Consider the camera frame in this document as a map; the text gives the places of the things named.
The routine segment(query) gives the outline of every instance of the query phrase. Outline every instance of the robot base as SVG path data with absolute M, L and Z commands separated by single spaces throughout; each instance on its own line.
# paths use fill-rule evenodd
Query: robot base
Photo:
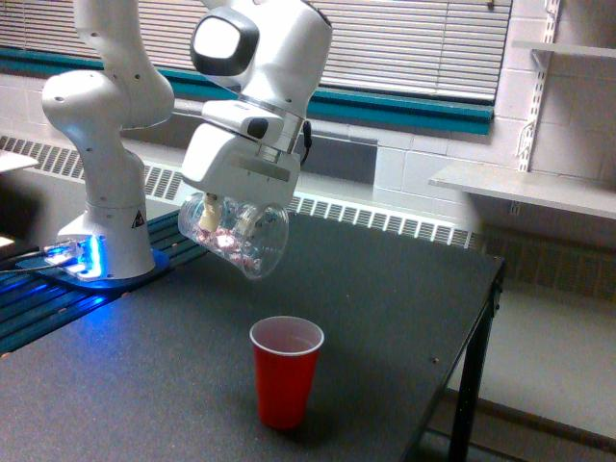
M 156 265 L 154 269 L 146 274 L 138 277 L 131 277 L 129 279 L 109 279 L 88 282 L 77 279 L 61 269 L 44 269 L 41 271 L 36 271 L 36 274 L 46 279 L 51 279 L 58 284 L 98 293 L 130 292 L 138 287 L 144 286 L 154 279 L 158 279 L 160 276 L 169 271 L 169 259 L 165 253 L 160 250 L 152 249 L 152 256 L 154 257 L 154 263 Z M 39 257 L 23 260 L 17 264 L 17 267 L 22 270 L 28 270 L 30 268 L 43 267 L 45 265 L 47 265 L 45 260 Z

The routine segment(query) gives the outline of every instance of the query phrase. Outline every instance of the cable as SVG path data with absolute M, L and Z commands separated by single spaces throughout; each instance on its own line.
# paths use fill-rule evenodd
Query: cable
M 67 262 L 59 263 L 58 265 L 45 265 L 44 267 L 34 267 L 34 268 L 26 268 L 26 269 L 5 269 L 0 271 L 0 275 L 4 274 L 27 274 L 29 272 L 37 272 L 43 270 L 51 270 L 53 268 L 65 267 Z
M 304 133 L 304 148 L 306 151 L 304 152 L 304 157 L 301 158 L 300 166 L 303 166 L 306 160 L 308 160 L 308 154 L 310 154 L 310 148 L 312 147 L 312 125 L 309 120 L 304 122 L 302 131 Z
M 0 268 L 4 268 L 4 267 L 7 267 L 7 266 L 12 266 L 15 263 L 18 263 L 18 262 L 20 262 L 22 260 L 26 260 L 28 258 L 42 257 L 43 255 L 45 255 L 45 252 L 43 250 L 37 250 L 35 252 L 22 253 L 21 255 L 17 255 L 15 257 L 7 258 L 6 260 L 3 260 L 2 262 L 0 262 Z

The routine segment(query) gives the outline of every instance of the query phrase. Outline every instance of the black table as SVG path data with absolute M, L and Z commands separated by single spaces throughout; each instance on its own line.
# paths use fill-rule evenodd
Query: black table
M 0 460 L 410 460 L 468 345 L 450 448 L 463 460 L 502 266 L 293 217 L 265 281 L 208 254 L 0 362 Z M 248 329 L 278 314 L 326 336 L 292 433 L 256 415 Z

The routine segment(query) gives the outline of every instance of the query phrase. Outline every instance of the warning label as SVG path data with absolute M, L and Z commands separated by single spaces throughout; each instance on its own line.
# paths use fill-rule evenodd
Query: warning label
M 144 226 L 144 225 L 145 225 L 145 220 L 143 219 L 143 215 L 141 214 L 141 210 L 138 210 L 137 211 L 137 216 L 133 220 L 133 226 L 131 226 L 131 227 L 133 229 L 135 229 L 135 228 L 139 228 L 140 226 Z

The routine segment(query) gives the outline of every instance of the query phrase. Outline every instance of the table leg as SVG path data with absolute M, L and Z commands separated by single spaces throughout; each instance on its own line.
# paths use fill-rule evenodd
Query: table leg
M 498 306 L 498 290 L 498 287 L 496 287 L 490 297 L 489 304 L 491 306 L 488 306 L 485 310 L 466 348 L 460 393 L 455 410 L 455 420 L 453 421 L 451 443 L 449 444 L 449 462 L 465 461 L 469 451 L 473 418 L 479 398 L 479 387 L 481 386 L 483 364 L 488 349 L 488 340 L 490 339 L 492 318 Z

